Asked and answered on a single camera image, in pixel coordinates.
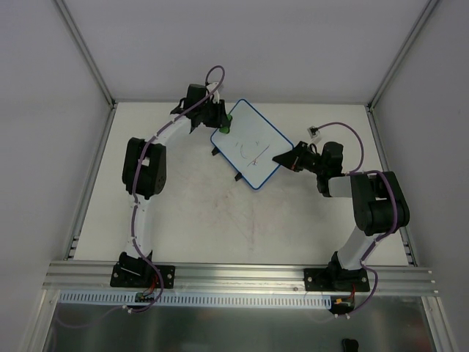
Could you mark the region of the blue framed whiteboard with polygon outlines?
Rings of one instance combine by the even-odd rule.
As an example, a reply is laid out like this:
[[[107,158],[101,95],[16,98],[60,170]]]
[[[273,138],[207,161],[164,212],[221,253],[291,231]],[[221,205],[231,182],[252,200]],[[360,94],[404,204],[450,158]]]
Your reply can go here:
[[[229,132],[216,130],[210,141],[245,182],[259,190],[279,168],[273,158],[289,152],[293,143],[245,99],[236,102],[229,115]]]

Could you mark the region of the green bone-shaped eraser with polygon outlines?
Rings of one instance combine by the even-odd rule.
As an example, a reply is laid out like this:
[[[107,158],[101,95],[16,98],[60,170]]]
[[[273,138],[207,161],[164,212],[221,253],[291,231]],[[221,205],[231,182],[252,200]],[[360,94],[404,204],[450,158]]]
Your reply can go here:
[[[221,126],[220,128],[218,129],[220,131],[220,133],[222,134],[228,134],[230,132],[230,128],[231,128],[231,124],[232,124],[232,116],[231,114],[227,114],[221,121]]]

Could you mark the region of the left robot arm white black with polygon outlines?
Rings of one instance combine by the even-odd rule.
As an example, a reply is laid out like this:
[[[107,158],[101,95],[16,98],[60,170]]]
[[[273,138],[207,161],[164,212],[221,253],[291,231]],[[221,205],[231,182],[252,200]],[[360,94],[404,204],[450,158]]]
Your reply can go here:
[[[220,98],[221,82],[190,84],[186,96],[171,110],[169,121],[148,139],[129,139],[122,170],[122,182],[131,197],[130,234],[113,267],[112,287],[158,287],[168,281],[163,270],[153,268],[152,228],[149,210],[166,184],[166,154],[170,143],[191,134],[200,125],[208,128],[231,127]]]

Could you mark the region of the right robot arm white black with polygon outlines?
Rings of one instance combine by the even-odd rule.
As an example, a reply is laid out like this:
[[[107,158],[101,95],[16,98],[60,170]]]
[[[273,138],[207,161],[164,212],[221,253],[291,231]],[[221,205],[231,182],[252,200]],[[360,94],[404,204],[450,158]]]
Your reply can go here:
[[[316,175],[318,192],[324,197],[352,200],[355,227],[325,268],[303,270],[308,292],[368,292],[366,261],[379,242],[407,226],[410,210],[394,172],[342,172],[343,145],[327,142],[318,153],[305,142],[273,157],[277,164]]]

